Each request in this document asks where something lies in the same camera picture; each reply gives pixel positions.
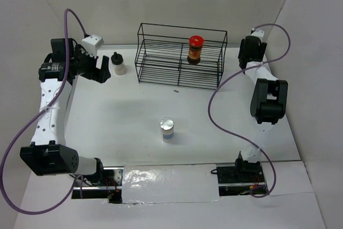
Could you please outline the silver-lid white spice jar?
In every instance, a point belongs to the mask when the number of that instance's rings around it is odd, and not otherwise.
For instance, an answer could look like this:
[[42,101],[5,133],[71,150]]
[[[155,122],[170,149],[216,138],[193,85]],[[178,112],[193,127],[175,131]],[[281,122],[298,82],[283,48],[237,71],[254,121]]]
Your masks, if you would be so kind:
[[170,117],[164,117],[160,121],[161,137],[164,142],[169,142],[174,137],[174,121]]

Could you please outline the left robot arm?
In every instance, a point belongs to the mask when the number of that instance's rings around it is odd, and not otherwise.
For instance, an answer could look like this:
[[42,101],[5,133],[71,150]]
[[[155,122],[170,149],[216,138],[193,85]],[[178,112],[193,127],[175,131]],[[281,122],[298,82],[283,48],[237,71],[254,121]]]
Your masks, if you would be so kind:
[[102,58],[100,68],[96,66],[103,39],[93,34],[86,35],[81,43],[72,38],[52,39],[50,43],[52,52],[39,68],[42,115],[30,145],[21,148],[20,157],[37,176],[81,174],[91,184],[101,185],[106,179],[101,160],[82,157],[67,147],[65,124],[77,77],[100,84],[111,77],[107,56]]

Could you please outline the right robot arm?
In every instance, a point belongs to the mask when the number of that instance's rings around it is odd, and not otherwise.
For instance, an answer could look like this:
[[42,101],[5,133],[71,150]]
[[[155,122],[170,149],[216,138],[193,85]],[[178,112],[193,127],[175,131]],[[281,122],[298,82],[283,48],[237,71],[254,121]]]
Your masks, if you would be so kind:
[[235,161],[234,176],[240,182],[257,175],[266,138],[274,125],[286,112],[288,83],[273,76],[263,65],[267,43],[263,32],[255,31],[246,36],[240,45],[239,67],[255,85],[250,103],[250,115],[255,120],[259,134],[253,145],[239,152]]

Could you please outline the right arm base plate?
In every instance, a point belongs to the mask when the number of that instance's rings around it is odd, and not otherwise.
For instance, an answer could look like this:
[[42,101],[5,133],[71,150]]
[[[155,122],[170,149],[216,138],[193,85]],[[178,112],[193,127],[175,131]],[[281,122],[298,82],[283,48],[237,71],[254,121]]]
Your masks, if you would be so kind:
[[268,192],[261,163],[237,158],[235,164],[217,166],[210,171],[218,179],[219,196],[264,195]]

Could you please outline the clear bottle black cap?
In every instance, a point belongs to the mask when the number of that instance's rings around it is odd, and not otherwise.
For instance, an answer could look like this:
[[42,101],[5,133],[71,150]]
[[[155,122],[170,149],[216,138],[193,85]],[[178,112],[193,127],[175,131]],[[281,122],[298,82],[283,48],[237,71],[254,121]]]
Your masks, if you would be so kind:
[[111,56],[111,62],[114,66],[115,74],[122,76],[126,73],[126,66],[124,64],[123,56],[117,52],[114,52]]

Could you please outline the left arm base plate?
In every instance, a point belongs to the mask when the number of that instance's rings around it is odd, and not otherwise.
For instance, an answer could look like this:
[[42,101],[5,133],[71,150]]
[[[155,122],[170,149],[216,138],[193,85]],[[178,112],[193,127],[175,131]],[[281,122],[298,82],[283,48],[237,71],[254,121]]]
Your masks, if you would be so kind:
[[73,200],[104,200],[122,203],[123,167],[105,167],[100,172],[77,179],[71,198]]

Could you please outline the red-lid sauce jar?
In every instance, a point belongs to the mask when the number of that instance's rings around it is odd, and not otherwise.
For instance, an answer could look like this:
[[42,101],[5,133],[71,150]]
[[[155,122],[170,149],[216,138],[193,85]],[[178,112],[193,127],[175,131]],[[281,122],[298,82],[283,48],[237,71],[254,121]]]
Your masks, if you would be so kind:
[[189,64],[196,65],[200,62],[200,56],[204,44],[204,39],[199,35],[193,35],[189,39],[189,52],[187,60]]

